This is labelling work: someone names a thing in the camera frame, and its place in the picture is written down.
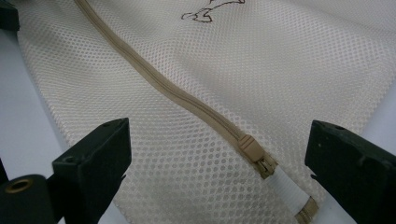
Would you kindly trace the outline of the cream mesh laundry bag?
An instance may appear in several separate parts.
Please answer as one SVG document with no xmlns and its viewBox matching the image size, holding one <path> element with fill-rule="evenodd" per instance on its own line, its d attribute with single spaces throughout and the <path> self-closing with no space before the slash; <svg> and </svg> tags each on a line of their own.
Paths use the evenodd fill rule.
<svg viewBox="0 0 396 224">
<path fill-rule="evenodd" d="M 60 132 L 130 121 L 130 224 L 319 224 L 310 126 L 396 82 L 396 0 L 11 0 Z"/>
</svg>

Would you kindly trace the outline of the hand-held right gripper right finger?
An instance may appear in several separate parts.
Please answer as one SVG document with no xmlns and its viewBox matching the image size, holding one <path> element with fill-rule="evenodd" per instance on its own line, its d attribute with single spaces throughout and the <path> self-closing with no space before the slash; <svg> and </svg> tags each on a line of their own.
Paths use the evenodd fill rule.
<svg viewBox="0 0 396 224">
<path fill-rule="evenodd" d="M 341 126 L 314 120 L 304 164 L 358 224 L 396 224 L 396 156 Z"/>
</svg>

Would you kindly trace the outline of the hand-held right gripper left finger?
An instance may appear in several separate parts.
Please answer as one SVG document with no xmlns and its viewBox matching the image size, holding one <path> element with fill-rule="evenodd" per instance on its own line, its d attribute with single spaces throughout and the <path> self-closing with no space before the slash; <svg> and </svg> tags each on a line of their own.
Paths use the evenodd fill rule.
<svg viewBox="0 0 396 224">
<path fill-rule="evenodd" d="M 131 164 L 129 120 L 99 125 L 52 162 L 51 202 L 66 224 L 97 224 Z"/>
</svg>

